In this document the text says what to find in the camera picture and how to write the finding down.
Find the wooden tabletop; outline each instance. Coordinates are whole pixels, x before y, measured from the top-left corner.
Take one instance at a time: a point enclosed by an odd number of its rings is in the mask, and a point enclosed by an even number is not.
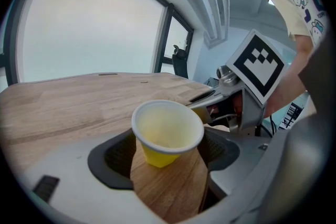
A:
[[[186,104],[207,90],[206,85],[168,73],[90,74],[15,84],[0,94],[2,145],[20,173],[59,145],[129,129],[134,109],[145,101]],[[159,169],[145,162],[137,141],[131,170],[135,192],[167,222],[197,214],[206,177],[197,149]]]

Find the paper cup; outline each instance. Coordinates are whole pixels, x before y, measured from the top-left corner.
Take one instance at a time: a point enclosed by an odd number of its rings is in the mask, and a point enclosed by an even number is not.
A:
[[[164,167],[202,140],[204,127],[190,108],[167,100],[143,103],[132,115],[132,129],[147,163]]]

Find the black chair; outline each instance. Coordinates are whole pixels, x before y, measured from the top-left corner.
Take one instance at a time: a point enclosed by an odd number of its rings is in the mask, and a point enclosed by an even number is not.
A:
[[[187,53],[185,50],[180,49],[177,45],[174,45],[174,54],[172,56],[173,67],[175,75],[183,78],[188,78],[187,72]]]

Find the black window frame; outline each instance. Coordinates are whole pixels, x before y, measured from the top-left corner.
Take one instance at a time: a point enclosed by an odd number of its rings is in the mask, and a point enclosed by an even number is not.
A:
[[[169,63],[172,65],[172,60],[164,57],[164,51],[172,17],[174,17],[177,21],[179,21],[181,25],[188,31],[187,46],[186,46],[187,55],[189,55],[194,29],[172,3],[169,3],[167,0],[156,0],[156,1],[158,1],[166,8],[161,33],[159,33],[160,39],[158,44],[158,52],[155,57],[155,63],[154,63],[154,72],[160,72],[162,63]],[[8,20],[5,26],[6,28],[4,38],[4,66],[8,86],[18,83],[16,57],[15,57],[16,42],[17,42],[17,32],[19,28],[19,18],[23,11],[24,3],[25,0],[13,0],[13,5],[10,8]]]

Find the black rectangle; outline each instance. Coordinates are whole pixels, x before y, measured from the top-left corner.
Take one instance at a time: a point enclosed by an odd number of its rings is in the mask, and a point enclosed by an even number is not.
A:
[[[247,59],[250,59],[253,54],[253,50],[256,49],[261,52],[263,49],[268,52],[268,56],[266,57],[265,61],[269,61],[271,58],[274,60],[278,66],[275,68],[273,74],[271,75],[270,79],[267,81],[265,86],[259,81],[259,79],[244,65]],[[276,53],[258,36],[254,36],[250,43],[247,45],[245,50],[241,53],[238,59],[234,62],[234,66],[237,67],[257,88],[257,90],[261,93],[264,97],[273,86],[277,78],[279,77],[282,69],[284,68],[284,63],[281,59],[276,55]]]
[[[37,185],[33,189],[33,192],[38,197],[40,197],[43,201],[49,202],[58,183],[59,183],[59,178],[45,175],[37,183]]]

